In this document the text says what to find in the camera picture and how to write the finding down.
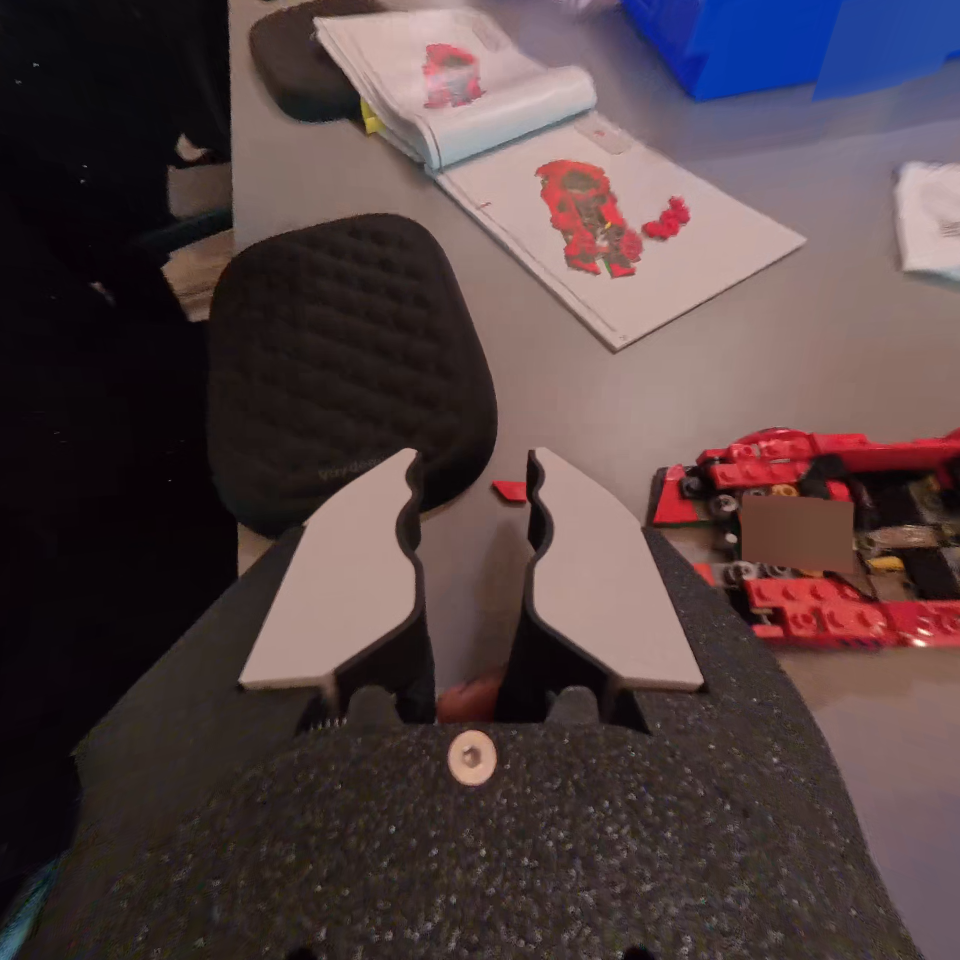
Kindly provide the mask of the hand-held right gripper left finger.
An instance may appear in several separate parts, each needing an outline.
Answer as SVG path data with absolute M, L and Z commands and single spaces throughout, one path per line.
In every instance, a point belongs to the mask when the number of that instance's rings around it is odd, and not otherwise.
M 347 694 L 349 673 L 422 619 L 421 466 L 402 448 L 309 516 L 239 675 L 243 690 Z

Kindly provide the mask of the white plastic bag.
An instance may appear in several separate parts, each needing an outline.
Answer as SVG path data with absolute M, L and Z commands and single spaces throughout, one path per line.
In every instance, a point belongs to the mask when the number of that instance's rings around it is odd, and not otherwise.
M 959 163 L 902 164 L 893 199 L 901 270 L 958 284 Z

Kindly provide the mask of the blue plastic bin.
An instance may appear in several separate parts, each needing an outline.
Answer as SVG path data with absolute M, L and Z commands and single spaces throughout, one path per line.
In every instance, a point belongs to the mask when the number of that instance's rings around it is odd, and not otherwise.
M 958 58 L 957 1 L 624 1 L 699 102 L 814 84 L 826 100 L 929 76 Z

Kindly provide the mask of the black quilted wrist pad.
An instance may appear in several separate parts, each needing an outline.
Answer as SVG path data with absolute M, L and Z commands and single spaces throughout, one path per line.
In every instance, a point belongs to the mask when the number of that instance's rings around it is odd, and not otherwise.
M 276 539 L 402 449 L 420 510 L 459 498 L 498 437 L 494 380 L 445 251 L 364 214 L 239 252 L 214 289 L 207 451 L 234 519 Z
M 316 18 L 365 16 L 384 11 L 375 1 L 311 1 L 256 21 L 248 33 L 253 66 L 283 114 L 303 123 L 359 123 L 359 95 L 316 39 Z

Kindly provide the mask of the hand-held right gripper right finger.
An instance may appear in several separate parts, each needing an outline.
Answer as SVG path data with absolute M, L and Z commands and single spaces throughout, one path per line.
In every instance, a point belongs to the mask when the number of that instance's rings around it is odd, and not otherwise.
M 522 613 L 546 666 L 589 667 L 602 687 L 693 693 L 705 678 L 642 522 L 546 447 L 529 451 Z

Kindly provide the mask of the open instruction booklet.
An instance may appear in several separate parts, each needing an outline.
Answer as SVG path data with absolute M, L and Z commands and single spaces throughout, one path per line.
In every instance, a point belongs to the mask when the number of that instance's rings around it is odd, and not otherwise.
M 806 242 L 632 138 L 475 8 L 317 16 L 379 135 L 617 353 Z

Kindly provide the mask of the red brick toy car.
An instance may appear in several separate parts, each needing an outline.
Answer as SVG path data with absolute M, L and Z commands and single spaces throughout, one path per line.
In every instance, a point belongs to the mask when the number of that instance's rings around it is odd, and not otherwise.
M 694 570 L 762 641 L 807 649 L 958 648 L 959 437 L 894 442 L 770 427 L 659 469 L 646 522 L 702 528 Z M 840 572 L 746 558 L 750 498 L 851 508 L 852 566 Z

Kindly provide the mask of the person's dark clothing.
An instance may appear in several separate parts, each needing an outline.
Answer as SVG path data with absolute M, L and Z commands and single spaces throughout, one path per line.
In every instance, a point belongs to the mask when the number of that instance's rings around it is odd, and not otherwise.
M 2 912 L 71 845 L 74 750 L 233 580 L 174 224 L 178 2 L 2 2 Z

